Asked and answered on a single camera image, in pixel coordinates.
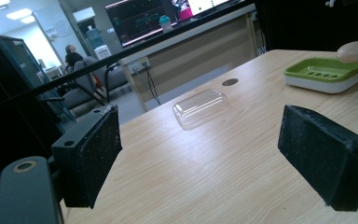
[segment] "green tray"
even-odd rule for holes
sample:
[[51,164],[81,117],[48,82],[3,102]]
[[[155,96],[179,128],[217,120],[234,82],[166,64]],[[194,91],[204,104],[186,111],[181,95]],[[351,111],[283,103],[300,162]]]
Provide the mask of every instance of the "green tray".
[[320,82],[342,82],[358,73],[357,63],[342,63],[335,58],[309,58],[288,67],[284,74]]

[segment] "gray chair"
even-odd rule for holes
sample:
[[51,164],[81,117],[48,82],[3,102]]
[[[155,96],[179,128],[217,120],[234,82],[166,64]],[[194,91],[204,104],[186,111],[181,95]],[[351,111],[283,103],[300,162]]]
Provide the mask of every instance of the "gray chair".
[[[79,61],[75,63],[74,71],[77,71],[83,67],[85,67],[85,63],[83,61]],[[95,82],[92,78],[92,75],[86,74],[84,76],[78,77],[76,79],[76,88],[68,91],[63,96],[64,103],[68,109],[83,105],[91,100],[95,100],[99,104],[103,105],[103,102],[94,95],[95,92]]]
[[[89,56],[83,58],[83,62],[86,65],[90,65],[92,63],[98,62],[98,60]],[[94,70],[92,73],[104,85],[107,91],[106,98],[108,103],[110,102],[109,92],[128,83],[123,68],[117,64],[113,64],[108,68],[106,67],[98,68],[97,70]]]

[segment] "green soap dish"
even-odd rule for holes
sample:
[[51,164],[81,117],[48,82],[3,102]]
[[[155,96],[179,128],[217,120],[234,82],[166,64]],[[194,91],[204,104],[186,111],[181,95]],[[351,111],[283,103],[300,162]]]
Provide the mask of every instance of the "green soap dish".
[[308,58],[284,71],[288,85],[338,93],[358,82],[358,62],[342,63],[335,58]]

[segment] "wooden table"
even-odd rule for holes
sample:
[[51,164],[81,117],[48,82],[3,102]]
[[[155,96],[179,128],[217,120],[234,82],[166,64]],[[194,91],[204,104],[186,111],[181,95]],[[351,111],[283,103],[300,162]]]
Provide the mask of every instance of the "wooden table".
[[[93,210],[63,208],[66,223],[358,223],[336,212],[277,148],[286,104],[358,133],[358,84],[339,94],[287,86],[283,71],[335,52],[273,50],[120,127],[123,150]],[[221,84],[230,78],[233,86]],[[183,129],[174,104],[215,88],[229,106]]]

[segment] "computer screen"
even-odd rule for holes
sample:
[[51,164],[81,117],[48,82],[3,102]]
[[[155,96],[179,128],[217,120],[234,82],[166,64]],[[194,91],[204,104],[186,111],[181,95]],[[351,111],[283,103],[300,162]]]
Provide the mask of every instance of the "computer screen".
[[159,18],[163,15],[177,24],[171,0],[122,0],[105,10],[123,48],[162,33]]
[[179,21],[188,20],[230,0],[172,0]]

